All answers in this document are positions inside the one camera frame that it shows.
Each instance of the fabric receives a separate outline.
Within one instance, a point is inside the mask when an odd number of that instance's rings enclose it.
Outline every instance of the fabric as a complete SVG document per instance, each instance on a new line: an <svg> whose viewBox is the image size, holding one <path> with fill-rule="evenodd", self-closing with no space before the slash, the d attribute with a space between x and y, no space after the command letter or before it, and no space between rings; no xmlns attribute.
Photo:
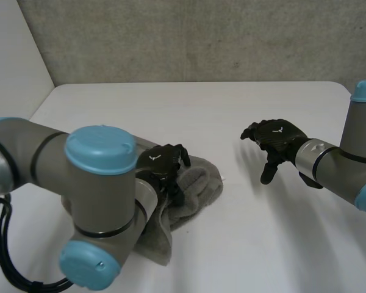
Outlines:
<svg viewBox="0 0 366 293"><path fill-rule="evenodd" d="M137 138L137 154L156 144ZM200 157L190 156L192 166L179 171L177 183L185 195L183 207L171 206L167 196L157 205L144 235L134 250L150 260L166 266L171 259L171 232L180 228L212 204L222 193L223 183L216 166Z"/></svg>

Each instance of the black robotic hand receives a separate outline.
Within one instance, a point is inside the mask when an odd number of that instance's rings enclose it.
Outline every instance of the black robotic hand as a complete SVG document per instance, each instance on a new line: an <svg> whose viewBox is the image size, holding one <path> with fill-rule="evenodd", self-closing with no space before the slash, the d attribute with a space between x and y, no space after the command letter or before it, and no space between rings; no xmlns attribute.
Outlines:
<svg viewBox="0 0 366 293"><path fill-rule="evenodd" d="M139 156L137 177L142 179L151 174L151 179L158 182L158 189L166 191L175 206L183 206L184 194L176 183L181 161L186 167L191 166L188 152L182 145L155 146Z"/></svg>
<svg viewBox="0 0 366 293"><path fill-rule="evenodd" d="M283 119L253 123L243 131L240 138L251 139L261 150L267 152L267 163L260 177L262 184L269 184L273 180L279 164L290 161L295 165L295 157L300 146L310 140L302 130ZM301 172L299 174L308 186L323 188Z"/></svg>

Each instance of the black band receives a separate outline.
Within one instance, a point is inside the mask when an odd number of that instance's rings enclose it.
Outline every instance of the black band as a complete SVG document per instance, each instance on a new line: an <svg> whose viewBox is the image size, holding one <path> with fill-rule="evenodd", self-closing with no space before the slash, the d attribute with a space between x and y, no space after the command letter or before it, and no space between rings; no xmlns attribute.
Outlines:
<svg viewBox="0 0 366 293"><path fill-rule="evenodd" d="M12 179L13 179L13 188L16 189L20 185L20 174L18 167L16 166L15 160L10 155L10 153L6 150L6 148L0 143L0 153L5 157L7 163L11 169Z"/></svg>
<svg viewBox="0 0 366 293"><path fill-rule="evenodd" d="M30 175L31 178L34 182L34 184L39 185L38 184L38 178L37 178L37 162L38 162L38 157L41 154L43 148L55 137L60 136L61 134L65 134L65 132L59 131L59 132L55 132L49 136L46 136L45 139L41 142L41 144L38 146L37 150L35 151L34 155L32 156L31 159L31 165L30 165Z"/></svg>
<svg viewBox="0 0 366 293"><path fill-rule="evenodd" d="M343 157L346 157L349 160L366 164L366 157L356 156L354 154L347 153L346 151L343 151L343 150L340 150L340 155Z"/></svg>
<svg viewBox="0 0 366 293"><path fill-rule="evenodd" d="M144 207L142 206L142 204L138 200L135 200L135 205L138 206L138 208L141 210L141 212L145 216L145 219L147 222L148 216L146 215L146 211L145 211ZM127 224L125 224L125 226L122 226L119 229L109 231L109 232L95 233L95 232L85 231L76 225L74 227L76 228L76 230L78 230L78 232L80 232L81 234L83 234L84 236L87 236L89 238L108 238L108 237L116 236L116 235L122 233L123 231L126 231L134 222L134 218L135 218L135 214L133 215L133 218L131 218L130 221L128 221Z"/></svg>
<svg viewBox="0 0 366 293"><path fill-rule="evenodd" d="M126 231L132 225L133 222L134 222L134 216L133 216L133 218L130 219L130 221L127 222L127 224L125 224L121 228L113 230L113 231L109 231L109 232L102 232L102 233L88 232L76 225L74 227L76 228L76 230L78 230L78 232L80 232L81 234L83 234L84 236L87 236L89 238L108 238L108 237L116 236L116 235L122 233L123 231Z"/></svg>
<svg viewBox="0 0 366 293"><path fill-rule="evenodd" d="M313 169L312 169L312 175L314 180L317 182L317 178L316 178L316 171L317 171L317 167L318 167L318 163L320 163L321 159L328 154L330 151L336 150L338 149L337 146L332 146L330 148L327 148L326 150L324 150L324 152L322 152L319 157L316 159L315 164L313 165Z"/></svg>
<svg viewBox="0 0 366 293"><path fill-rule="evenodd" d="M143 213L143 215L145 217L145 222L147 222L148 221L148 215L146 214L146 210L144 209L144 207L142 206L142 204L137 199L135 200L135 204L142 211L142 213Z"/></svg>

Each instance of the logo on robotic hand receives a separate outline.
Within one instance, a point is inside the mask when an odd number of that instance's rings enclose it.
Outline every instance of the logo on robotic hand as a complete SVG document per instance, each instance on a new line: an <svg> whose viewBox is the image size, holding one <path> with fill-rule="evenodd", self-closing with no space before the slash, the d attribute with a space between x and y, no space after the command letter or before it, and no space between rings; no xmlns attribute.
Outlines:
<svg viewBox="0 0 366 293"><path fill-rule="evenodd" d="M280 130L273 130L273 132L283 132L283 127L280 128Z"/></svg>
<svg viewBox="0 0 366 293"><path fill-rule="evenodd" d="M158 155L157 157L149 156L150 160L152 160L152 161L154 161L154 160L156 160L156 159L158 159L158 158L160 158L160 157L161 157L161 154L160 154L160 155Z"/></svg>

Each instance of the black cable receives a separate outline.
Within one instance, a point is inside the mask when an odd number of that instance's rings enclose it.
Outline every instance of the black cable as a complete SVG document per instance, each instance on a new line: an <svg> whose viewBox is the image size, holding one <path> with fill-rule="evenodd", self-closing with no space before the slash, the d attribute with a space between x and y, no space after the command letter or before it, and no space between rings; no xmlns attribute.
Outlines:
<svg viewBox="0 0 366 293"><path fill-rule="evenodd" d="M28 293L59 293L68 289L72 283L66 278L52 284L43 284L29 281L16 270L8 251L8 227L12 215L10 202L10 194L0 197L0 267L6 279L14 287Z"/></svg>

